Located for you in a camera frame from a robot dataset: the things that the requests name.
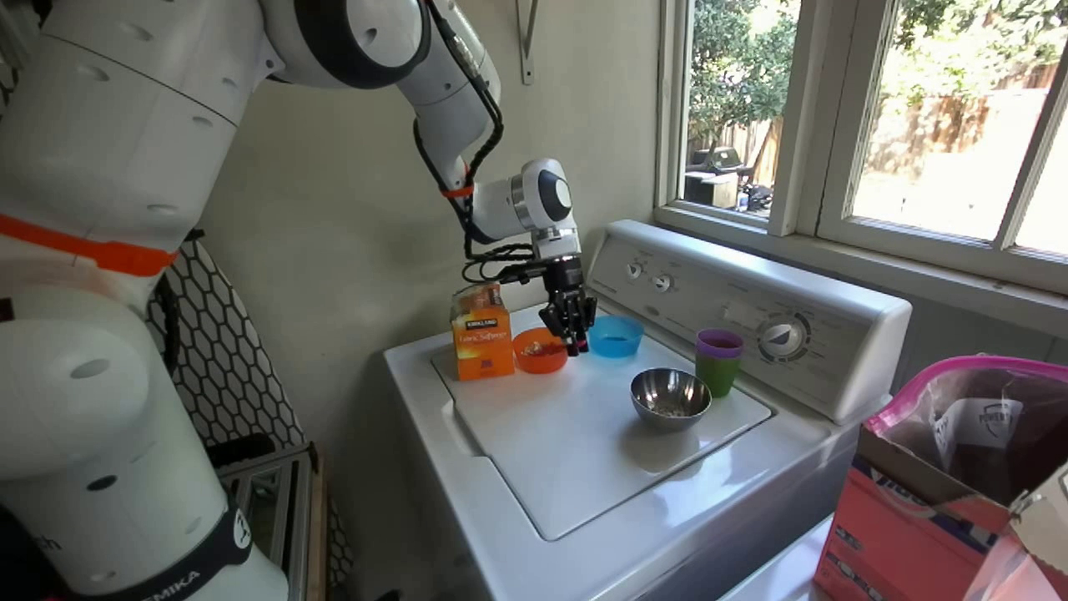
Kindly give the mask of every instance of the plastic cup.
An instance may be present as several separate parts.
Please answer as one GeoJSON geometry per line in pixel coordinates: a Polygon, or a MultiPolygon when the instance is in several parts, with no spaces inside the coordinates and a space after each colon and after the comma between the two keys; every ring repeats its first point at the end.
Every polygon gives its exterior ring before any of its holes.
{"type": "Polygon", "coordinates": [[[728,397],[741,371],[744,341],[734,331],[701,331],[694,374],[711,397],[728,397]]]}
{"type": "Polygon", "coordinates": [[[621,314],[604,314],[594,321],[591,351],[601,357],[634,357],[641,344],[641,324],[621,314]]]}

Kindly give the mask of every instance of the purple cup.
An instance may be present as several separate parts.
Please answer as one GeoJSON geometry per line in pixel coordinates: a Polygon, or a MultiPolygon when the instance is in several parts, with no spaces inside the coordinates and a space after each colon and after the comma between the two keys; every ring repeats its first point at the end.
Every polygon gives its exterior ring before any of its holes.
{"type": "Polygon", "coordinates": [[[701,331],[694,374],[711,397],[728,397],[741,371],[744,341],[734,331],[701,331]]]}

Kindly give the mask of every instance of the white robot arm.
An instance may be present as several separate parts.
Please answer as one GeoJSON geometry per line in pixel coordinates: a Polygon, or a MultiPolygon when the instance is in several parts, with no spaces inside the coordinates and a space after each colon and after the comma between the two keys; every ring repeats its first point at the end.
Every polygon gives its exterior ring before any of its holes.
{"type": "Polygon", "coordinates": [[[481,160],[504,134],[501,80],[454,0],[370,3],[264,0],[284,57],[280,80],[324,87],[397,83],[417,110],[414,144],[467,234],[467,260],[507,260],[494,280],[541,277],[544,324],[571,354],[587,351],[594,301],[581,280],[581,244],[567,177],[557,160],[531,160],[517,177],[477,184],[481,160]],[[474,244],[531,234],[527,254],[474,254],[474,244]]]}
{"type": "Polygon", "coordinates": [[[454,3],[7,0],[0,53],[17,67],[13,90],[0,80],[0,504],[73,598],[284,598],[140,324],[267,77],[397,83],[467,257],[531,234],[494,277],[544,277],[544,321],[584,351],[594,304],[564,170],[477,184],[497,77],[454,3]],[[20,37],[27,60],[7,57],[27,10],[43,27],[20,37]]]}

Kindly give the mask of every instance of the washing machine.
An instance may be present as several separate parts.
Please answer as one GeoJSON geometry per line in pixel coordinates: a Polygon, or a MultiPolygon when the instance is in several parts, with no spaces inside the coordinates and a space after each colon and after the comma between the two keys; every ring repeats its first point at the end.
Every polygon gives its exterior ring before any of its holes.
{"type": "Polygon", "coordinates": [[[911,307],[641,220],[604,230],[587,287],[644,324],[634,357],[457,381],[447,334],[387,351],[427,481],[481,598],[721,598],[831,514],[911,307]],[[744,337],[734,391],[688,431],[644,427],[631,377],[691,371],[704,327],[744,337]]]}

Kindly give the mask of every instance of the white wall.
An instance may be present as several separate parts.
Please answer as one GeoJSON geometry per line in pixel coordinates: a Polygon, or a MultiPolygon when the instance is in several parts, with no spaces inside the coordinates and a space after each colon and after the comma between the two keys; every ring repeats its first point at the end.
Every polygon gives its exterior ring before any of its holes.
{"type": "Polygon", "coordinates": [[[1068,364],[1068,344],[1061,341],[1058,357],[1058,341],[1041,331],[1025,331],[998,321],[995,314],[968,314],[918,297],[911,297],[911,304],[914,314],[908,324],[904,357],[898,364],[898,387],[921,367],[955,354],[1018,354],[1068,364]]]}
{"type": "MultiPolygon", "coordinates": [[[[504,144],[484,177],[561,157],[584,234],[651,214],[657,3],[544,0],[534,87],[517,83],[511,0],[464,0],[504,80],[504,144]]],[[[204,220],[207,247],[324,447],[377,598],[411,528],[397,411],[380,351],[437,334],[461,287],[461,227],[411,144],[397,90],[264,87],[204,220]]]]}

